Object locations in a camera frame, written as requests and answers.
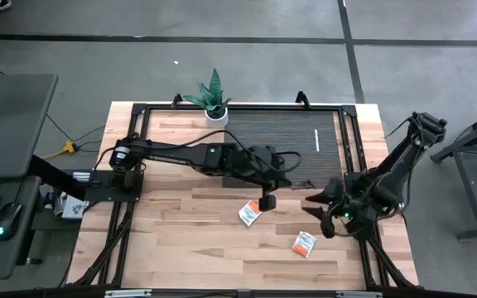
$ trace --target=white line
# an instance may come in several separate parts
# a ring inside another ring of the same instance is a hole
[[[320,142],[318,141],[318,130],[314,130],[314,134],[316,135],[316,151],[320,151]]]

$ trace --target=black mesh mat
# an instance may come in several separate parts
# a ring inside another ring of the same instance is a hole
[[[340,177],[340,156],[336,143],[333,112],[329,111],[229,111],[231,131],[246,147],[275,146],[276,151],[298,151],[303,162],[287,173],[293,184],[312,181],[323,189],[331,177]],[[234,142],[225,135],[225,142]],[[296,157],[285,156],[286,168]],[[256,187],[233,178],[224,178],[223,187]]]

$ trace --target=desk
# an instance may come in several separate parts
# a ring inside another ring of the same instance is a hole
[[[130,102],[112,103],[101,151],[126,136],[132,105]],[[377,166],[388,154],[378,107],[357,104],[356,110],[367,165]],[[335,126],[339,125],[335,117]],[[183,143],[210,131],[201,111],[152,111],[148,138],[157,142]],[[337,128],[340,163],[342,171],[346,171],[338,131]],[[349,144],[354,148],[352,135],[350,131]],[[220,134],[205,142],[223,140]],[[109,154],[99,169],[108,169],[108,160]],[[301,210],[303,199],[318,190],[277,190],[274,192],[276,210],[262,214],[251,228],[246,228],[237,212],[249,199],[258,198],[259,189],[223,189],[221,178],[206,177],[185,166],[146,163],[146,182],[132,221],[123,287],[365,288],[356,240],[323,238],[319,222]],[[354,164],[358,171],[358,162]],[[68,282],[80,278],[103,249],[111,208],[111,203],[98,203],[84,215]],[[407,279],[417,283],[402,219],[385,220],[379,229],[386,252]],[[318,235],[308,259],[291,250],[300,231]],[[115,251],[112,260],[117,260]],[[110,264],[108,276],[113,275],[114,263]],[[371,265],[377,280],[373,256]]]

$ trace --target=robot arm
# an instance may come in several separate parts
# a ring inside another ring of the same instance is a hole
[[[276,207],[276,199],[270,192],[292,185],[285,173],[297,165],[286,170],[284,154],[288,153],[276,153],[273,147],[244,148],[226,142],[188,147],[125,137],[115,144],[109,165],[113,168],[112,184],[125,189],[134,181],[134,175],[142,174],[134,167],[143,159],[190,166],[207,176],[233,177],[260,185],[263,195],[259,208],[268,211]]]
[[[306,198],[329,205],[326,211],[303,208],[321,221],[321,230],[327,238],[336,235],[333,217],[349,219],[346,224],[349,235],[366,239],[372,233],[372,223],[405,208],[404,182],[426,149],[443,140],[446,121],[428,113],[413,113],[405,122],[409,122],[406,137],[379,166],[362,173],[347,173],[345,187],[340,179],[331,179],[323,192]]]

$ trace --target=computer mouse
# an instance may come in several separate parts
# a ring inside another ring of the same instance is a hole
[[[17,232],[20,222],[22,205],[19,203],[5,204],[0,210],[0,241],[12,239]]]

